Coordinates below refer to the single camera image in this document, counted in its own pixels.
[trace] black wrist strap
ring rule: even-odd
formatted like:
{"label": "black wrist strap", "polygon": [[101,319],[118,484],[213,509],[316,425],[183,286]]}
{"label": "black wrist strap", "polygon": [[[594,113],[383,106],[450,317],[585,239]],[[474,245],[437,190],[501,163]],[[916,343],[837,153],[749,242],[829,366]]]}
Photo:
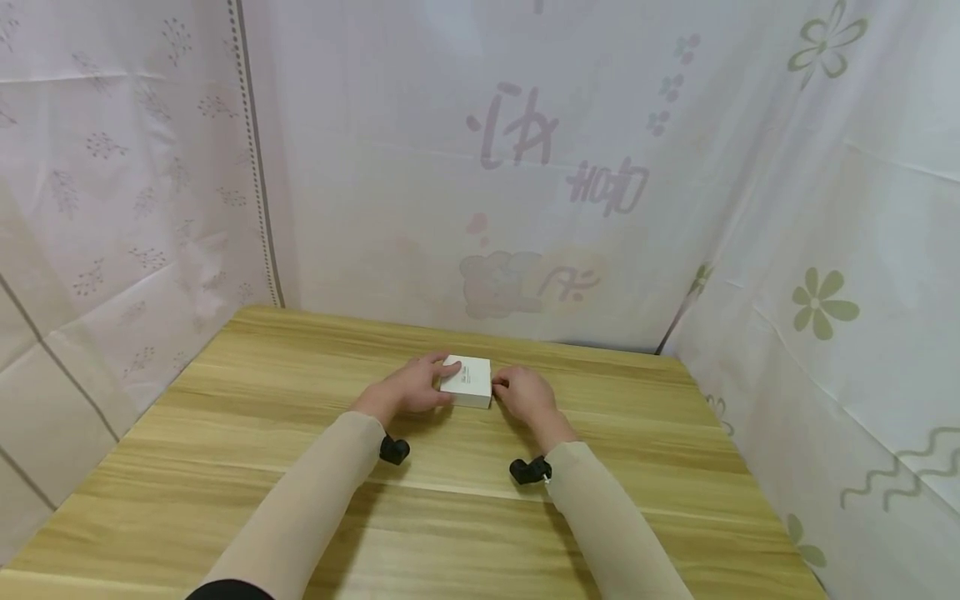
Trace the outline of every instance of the black wrist strap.
{"label": "black wrist strap", "polygon": [[389,435],[383,436],[380,443],[380,460],[392,465],[399,465],[410,454],[410,445],[406,440],[394,440]]}
{"label": "black wrist strap", "polygon": [[538,481],[549,483],[550,477],[553,476],[553,468],[542,456],[538,456],[529,464],[518,458],[510,463],[510,474],[513,475],[514,481],[520,486],[537,483]]}

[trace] wooden table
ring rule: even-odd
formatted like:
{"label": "wooden table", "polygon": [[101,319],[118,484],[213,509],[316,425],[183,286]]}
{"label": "wooden table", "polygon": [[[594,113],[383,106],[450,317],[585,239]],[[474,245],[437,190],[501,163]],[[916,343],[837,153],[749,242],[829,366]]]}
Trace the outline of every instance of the wooden table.
{"label": "wooden table", "polygon": [[[0,598],[182,598],[364,387],[432,348],[522,363],[626,488],[698,599],[823,598],[672,358],[246,308],[12,563]],[[536,455],[494,405],[405,416],[413,451],[354,496],[307,598],[598,597]]]}

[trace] left hand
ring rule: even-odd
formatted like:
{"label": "left hand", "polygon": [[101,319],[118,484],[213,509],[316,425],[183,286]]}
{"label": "left hand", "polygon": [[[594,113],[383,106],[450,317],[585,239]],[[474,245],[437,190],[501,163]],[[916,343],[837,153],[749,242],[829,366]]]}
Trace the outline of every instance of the left hand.
{"label": "left hand", "polygon": [[450,405],[453,396],[433,387],[435,378],[450,377],[460,370],[459,361],[443,364],[449,355],[449,352],[430,352],[410,359],[383,381],[364,390],[350,410],[370,415],[386,427],[397,412],[422,413]]}

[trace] white curtain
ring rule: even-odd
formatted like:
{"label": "white curtain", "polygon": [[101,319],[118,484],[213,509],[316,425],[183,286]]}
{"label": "white curtain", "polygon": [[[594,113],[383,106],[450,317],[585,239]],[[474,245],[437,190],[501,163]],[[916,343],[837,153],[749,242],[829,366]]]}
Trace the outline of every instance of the white curtain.
{"label": "white curtain", "polygon": [[960,586],[960,6],[236,4],[0,7],[7,556],[258,301],[665,344],[831,595]]}
{"label": "white curtain", "polygon": [[833,597],[953,598],[960,5],[814,5],[666,349]]}
{"label": "white curtain", "polygon": [[236,17],[0,2],[0,564],[239,305],[277,299]]}

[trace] black sleeve cuff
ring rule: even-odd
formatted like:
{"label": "black sleeve cuff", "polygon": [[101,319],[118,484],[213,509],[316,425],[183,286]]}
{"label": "black sleeve cuff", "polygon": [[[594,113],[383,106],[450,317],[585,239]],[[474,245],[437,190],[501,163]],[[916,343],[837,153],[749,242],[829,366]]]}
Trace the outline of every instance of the black sleeve cuff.
{"label": "black sleeve cuff", "polygon": [[186,600],[274,600],[274,597],[254,584],[222,579],[200,586]]}

